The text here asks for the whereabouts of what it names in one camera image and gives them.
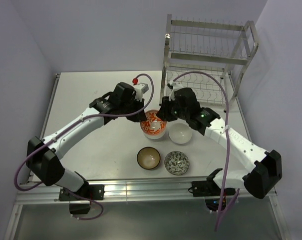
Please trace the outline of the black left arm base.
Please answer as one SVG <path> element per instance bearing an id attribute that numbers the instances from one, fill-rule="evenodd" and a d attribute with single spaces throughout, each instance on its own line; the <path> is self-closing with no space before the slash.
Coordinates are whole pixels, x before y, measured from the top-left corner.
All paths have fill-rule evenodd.
<path id="1" fill-rule="evenodd" d="M 72 192 L 62 188 L 58 200 L 60 202 L 69 202 L 69 212 L 72 217 L 79 220 L 93 220 L 102 216 L 104 207 L 98 201 L 103 200 L 105 185 L 103 184 L 85 184 L 78 191 Z M 83 217 L 93 209 L 94 206 L 100 207 L 100 213 L 97 216 Z"/>

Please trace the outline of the brown glazed bowl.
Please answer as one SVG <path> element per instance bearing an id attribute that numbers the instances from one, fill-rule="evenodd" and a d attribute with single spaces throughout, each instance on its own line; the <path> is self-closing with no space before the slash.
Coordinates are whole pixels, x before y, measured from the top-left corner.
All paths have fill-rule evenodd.
<path id="1" fill-rule="evenodd" d="M 160 164 L 161 155 L 157 149 L 147 146 L 138 152 L 136 159 L 141 168 L 153 170 Z"/>

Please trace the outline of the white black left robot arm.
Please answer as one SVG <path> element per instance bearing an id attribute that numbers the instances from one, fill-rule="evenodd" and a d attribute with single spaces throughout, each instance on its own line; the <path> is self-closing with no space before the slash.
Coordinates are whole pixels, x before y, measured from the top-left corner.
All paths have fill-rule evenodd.
<path id="1" fill-rule="evenodd" d="M 80 116 L 56 133 L 43 139 L 33 137 L 27 144 L 27 167 L 46 186 L 65 187 L 77 200 L 84 199 L 88 195 L 86 180 L 63 167 L 61 159 L 88 134 L 119 116 L 136 123 L 145 121 L 143 95 L 148 90 L 146 83 L 133 86 L 120 82 L 114 91 L 93 100 Z"/>

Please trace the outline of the black white floral bowl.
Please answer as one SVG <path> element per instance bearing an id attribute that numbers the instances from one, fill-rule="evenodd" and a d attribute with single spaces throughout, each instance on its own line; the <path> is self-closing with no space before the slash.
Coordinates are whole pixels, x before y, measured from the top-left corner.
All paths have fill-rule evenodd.
<path id="1" fill-rule="evenodd" d="M 190 162 L 183 152 L 172 151 L 165 156 L 164 166 L 170 174 L 181 176 L 188 171 Z"/>

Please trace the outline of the orange patterned bowl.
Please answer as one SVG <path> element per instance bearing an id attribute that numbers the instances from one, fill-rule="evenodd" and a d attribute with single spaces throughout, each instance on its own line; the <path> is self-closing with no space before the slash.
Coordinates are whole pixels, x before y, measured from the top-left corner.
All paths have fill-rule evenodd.
<path id="1" fill-rule="evenodd" d="M 156 113 L 157 110 L 149 110 L 145 113 L 147 120 L 140 123 L 141 130 L 143 133 L 157 135 L 166 132 L 166 121 L 160 120 Z"/>

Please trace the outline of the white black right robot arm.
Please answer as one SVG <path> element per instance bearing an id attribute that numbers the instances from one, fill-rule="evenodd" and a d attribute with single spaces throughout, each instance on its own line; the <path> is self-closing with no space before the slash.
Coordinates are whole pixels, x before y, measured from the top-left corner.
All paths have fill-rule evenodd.
<path id="1" fill-rule="evenodd" d="M 218 113 L 200 106 L 188 87 L 176 90 L 174 97 L 163 97 L 157 117 L 167 122 L 184 120 L 191 129 L 226 149 L 224 168 L 206 178 L 208 192 L 213 195 L 225 189 L 246 189 L 263 199 L 282 178 L 282 156 L 278 151 L 267 151 L 243 137 Z"/>

